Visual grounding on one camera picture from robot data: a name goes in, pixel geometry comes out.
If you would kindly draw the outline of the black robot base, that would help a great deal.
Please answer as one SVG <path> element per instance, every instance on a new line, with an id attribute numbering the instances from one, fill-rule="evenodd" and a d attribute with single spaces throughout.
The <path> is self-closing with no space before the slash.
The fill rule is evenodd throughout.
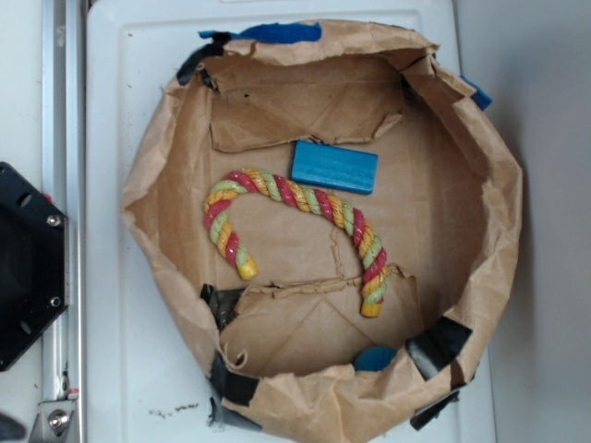
<path id="1" fill-rule="evenodd" d="M 1 163 L 1 370 L 66 309 L 66 221 L 9 163 Z"/>

